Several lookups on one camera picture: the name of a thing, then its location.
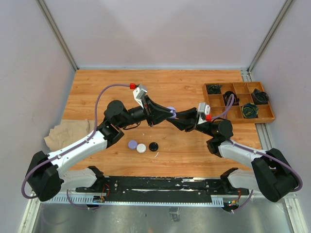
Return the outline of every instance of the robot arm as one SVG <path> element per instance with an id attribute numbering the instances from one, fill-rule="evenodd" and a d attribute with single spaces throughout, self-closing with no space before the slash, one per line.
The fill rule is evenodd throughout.
<path id="1" fill-rule="evenodd" d="M 173 114 L 171 109 L 154 103 L 146 93 L 145 86 L 135 86 L 133 94 L 139 104 L 138 107 L 127 110 L 121 101 L 114 100 L 108 104 L 104 112 L 104 120 L 95 133 L 92 132 L 68 147 L 47 155 L 42 151 L 36 153 L 27 173 L 39 164 L 57 158 L 38 168 L 27 180 L 38 198 L 46 201 L 59 191 L 94 185 L 102 174 L 90 168 L 80 171 L 68 171 L 68 169 L 91 154 L 112 146 L 124 135 L 122 128 L 143 120 L 146 120 L 151 127 L 167 120 L 179 130 L 186 132 L 197 130 L 210 135 L 212 138 L 207 141 L 207 147 L 212 154 L 236 160 L 253 168 L 254 172 L 237 168 L 225 172 L 221 179 L 228 192 L 240 187 L 255 189 L 260 190 L 269 200 L 278 201 L 297 187 L 298 181 L 289 170 L 282 166 L 275 166 L 275 163 L 271 163 L 258 153 L 265 153 L 265 151 L 249 147 L 246 147 L 249 150 L 246 151 L 231 141 L 230 137 L 233 136 L 231 122 L 221 118 L 211 121 L 210 107 L 206 103 L 200 103 L 198 109 L 192 108 Z M 281 153 L 277 156 L 287 163 Z"/>

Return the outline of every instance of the metal frame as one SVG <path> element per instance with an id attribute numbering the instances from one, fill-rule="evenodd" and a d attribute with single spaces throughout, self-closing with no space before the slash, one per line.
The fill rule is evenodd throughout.
<path id="1" fill-rule="evenodd" d="M 73 192 L 70 194 L 70 199 L 76 203 L 76 204 L 88 204 L 88 205 L 94 205 L 92 202 L 94 199 L 94 196 L 99 196 L 99 193 L 76 193 Z M 105 201 L 97 202 L 96 205 L 137 205 L 137 206 L 198 206 L 198 207 L 223 207 L 224 202 L 223 198 L 214 196 L 211 198 L 212 202 L 206 202 L 206 203 L 196 203 L 195 205 L 193 203 L 180 203 L 180 202 L 129 202 L 129 201 Z M 47 203 L 64 203 L 68 204 L 67 195 L 65 192 L 57 194 L 54 198 L 49 200 Z"/>
<path id="2" fill-rule="evenodd" d="M 29 233 L 33 231 L 35 225 L 35 219 L 37 217 L 37 213 L 39 211 L 41 202 L 36 199 L 30 199 L 26 206 L 24 216 L 20 223 L 18 233 Z"/>
<path id="3" fill-rule="evenodd" d="M 285 198 L 286 210 L 289 216 L 289 220 L 292 224 L 294 232 L 307 233 L 308 228 L 304 220 L 298 199 Z"/>
<path id="4" fill-rule="evenodd" d="M 49 9 L 48 9 L 48 6 L 46 5 L 45 1 L 44 0 L 35 0 L 37 3 L 38 3 L 38 6 L 40 8 L 40 10 L 42 11 L 42 14 L 44 15 L 46 21 L 48 22 L 52 32 L 54 33 L 60 47 L 62 48 L 65 56 L 67 57 L 69 63 L 71 64 L 72 68 L 74 69 L 74 71 L 78 70 L 78 66 L 72 56 L 72 54 L 70 53 L 70 50 L 68 48 L 68 46 L 66 45 L 63 37 L 62 37 L 62 34 L 60 33 Z"/>
<path id="5" fill-rule="evenodd" d="M 282 20 L 284 19 L 285 15 L 288 13 L 290 7 L 295 2 L 295 0 L 286 0 L 283 4 L 281 10 L 279 11 L 276 19 L 274 20 L 271 28 L 268 31 L 268 34 L 266 35 L 265 39 L 263 40 L 261 46 L 259 47 L 255 57 L 253 58 L 249 68 L 247 69 L 248 72 L 252 72 L 255 65 L 259 61 L 260 57 L 262 56 L 263 52 L 267 48 L 269 42 L 271 41 L 272 37 L 276 33 L 278 27 L 280 26 Z"/>

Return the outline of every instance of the wooden table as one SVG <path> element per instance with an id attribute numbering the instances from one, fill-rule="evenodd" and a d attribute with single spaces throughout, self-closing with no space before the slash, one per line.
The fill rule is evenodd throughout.
<path id="1" fill-rule="evenodd" d="M 99 92 L 113 83 L 141 83 L 148 88 L 149 97 L 162 106 L 178 111 L 198 107 L 204 101 L 202 85 L 212 82 L 240 82 L 239 70 L 78 70 L 65 108 L 63 119 L 94 119 L 94 104 Z M 132 90 L 113 87 L 103 95 L 98 107 L 98 121 L 112 100 L 121 100 L 127 109 L 137 106 Z M 197 131 L 185 133 L 169 122 L 150 128 L 146 122 L 112 147 L 100 151 L 76 164 L 72 169 L 96 166 L 105 175 L 119 176 L 184 176 L 219 177 L 232 167 L 247 167 L 209 153 L 206 141 L 210 136 Z M 255 124 L 233 125 L 233 139 L 260 148 Z M 159 144 L 157 152 L 149 149 L 143 154 L 130 150 L 129 140 Z"/>

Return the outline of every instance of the purple cable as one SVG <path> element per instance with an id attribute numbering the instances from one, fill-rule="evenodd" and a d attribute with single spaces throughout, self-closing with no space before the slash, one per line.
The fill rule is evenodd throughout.
<path id="1" fill-rule="evenodd" d="M 237 146 L 238 148 L 241 148 L 241 149 L 246 150 L 246 151 L 249 151 L 249 152 L 254 152 L 254 150 L 252 150 L 252 149 L 250 149 L 250 148 L 247 148 L 247 147 L 245 147 L 245 146 L 243 146 L 243 145 L 241 145 L 241 144 L 239 144 L 239 143 L 236 143 L 236 142 L 234 143 L 234 142 L 233 142 L 232 140 L 230 140 L 230 139 L 229 139 L 229 142 L 230 142 L 232 145 Z M 272 156 L 269 155 L 269 154 L 262 153 L 262 152 L 260 152 L 260 151 L 257 151 L 256 153 L 257 153 L 257 154 L 260 154 L 260 155 L 262 155 L 262 156 L 265 156 L 265 157 L 267 157 L 267 158 L 269 158 L 269 159 L 271 159 L 271 160 L 273 160 L 273 161 L 279 163 L 280 165 L 284 166 L 285 168 L 287 168 L 289 171 L 291 171 L 291 172 L 295 175 L 295 177 L 298 179 L 298 187 L 295 188 L 292 192 L 297 192 L 297 191 L 299 191 L 299 190 L 302 188 L 302 179 L 301 179 L 300 175 L 299 175 L 294 169 L 292 169 L 292 168 L 291 168 L 290 166 L 288 166 L 286 163 L 284 163 L 284 162 L 282 162 L 282 161 L 276 159 L 275 157 L 272 157 Z"/>
<path id="2" fill-rule="evenodd" d="M 233 102 L 234 102 L 234 95 L 233 95 L 233 94 L 231 94 L 231 95 L 229 96 L 228 102 L 229 102 L 230 99 L 231 99 L 231 101 L 230 101 L 230 104 L 229 104 L 229 106 L 227 107 L 227 109 L 225 109 L 224 112 L 221 113 L 221 114 L 219 114 L 218 116 L 213 116 L 213 117 L 212 117 L 212 120 L 217 119 L 217 118 L 219 118 L 219 117 L 225 115 L 225 114 L 230 110 L 230 108 L 231 108 L 231 106 L 233 105 Z"/>
<path id="3" fill-rule="evenodd" d="M 101 96 L 102 96 L 102 94 L 104 93 L 105 90 L 107 90 L 108 88 L 111 88 L 111 87 L 113 87 L 113 86 L 126 86 L 126 87 L 129 87 L 130 85 L 129 85 L 129 84 L 121 84 L 121 83 L 111 84 L 111 85 L 105 87 L 105 88 L 100 92 L 100 94 L 98 95 L 97 100 L 96 100 L 96 102 L 95 102 L 95 126 L 94 126 L 94 130 L 93 130 L 92 134 L 90 135 L 90 137 L 88 137 L 88 140 L 90 140 L 90 139 L 94 136 L 94 134 L 96 133 L 96 129 L 97 129 L 97 105 L 98 105 L 99 99 L 101 98 Z M 39 169 L 40 167 L 42 167 L 43 165 L 45 165 L 45 164 L 47 164 L 47 163 L 49 163 L 49 162 L 52 162 L 52 161 L 55 160 L 55 159 L 57 159 L 58 156 L 64 156 L 65 154 L 67 154 L 67 153 L 73 151 L 74 149 L 77 149 L 78 147 L 80 147 L 80 146 L 82 146 L 84 143 L 86 143 L 87 141 L 83 141 L 83 142 L 81 142 L 81 143 L 75 145 L 74 147 L 72 147 L 72 148 L 70 148 L 70 149 L 68 149 L 68 150 L 66 150 L 66 151 L 64 151 L 64 152 L 62 152 L 62 153 L 60 153 L 59 155 L 56 155 L 56 156 L 54 156 L 53 158 L 48 159 L 48 160 L 46 160 L 46 161 L 44 161 L 44 162 L 38 164 L 38 165 L 35 166 L 33 169 L 31 169 L 30 172 L 28 172 L 27 175 L 25 176 L 25 179 L 24 179 L 24 181 L 23 181 L 23 183 L 22 183 L 22 185 L 21 185 L 21 193 L 22 193 L 23 197 L 24 197 L 24 198 L 27 198 L 27 199 L 34 199 L 34 198 L 37 198 L 37 196 L 28 196 L 28 195 L 26 194 L 26 192 L 25 192 L 25 185 L 26 185 L 26 182 L 28 181 L 29 177 L 30 177 L 37 169 Z"/>
<path id="4" fill-rule="evenodd" d="M 232 94 L 231 94 L 231 95 L 229 96 L 228 101 L 227 101 L 227 104 L 226 104 L 226 106 L 225 106 L 226 109 L 229 107 L 229 104 L 230 104 L 231 99 L 232 99 L 231 97 L 234 99 L 234 95 L 232 96 Z"/>
<path id="5" fill-rule="evenodd" d="M 248 202 L 249 202 L 249 200 L 251 200 L 251 197 L 252 197 L 252 195 L 253 195 L 253 190 L 250 192 L 250 194 L 249 194 L 249 196 L 248 196 L 248 198 L 246 199 L 246 201 L 241 205 L 241 206 L 239 206 L 238 208 L 236 208 L 233 212 L 236 212 L 237 210 L 240 210 L 241 208 L 243 208 Z"/>

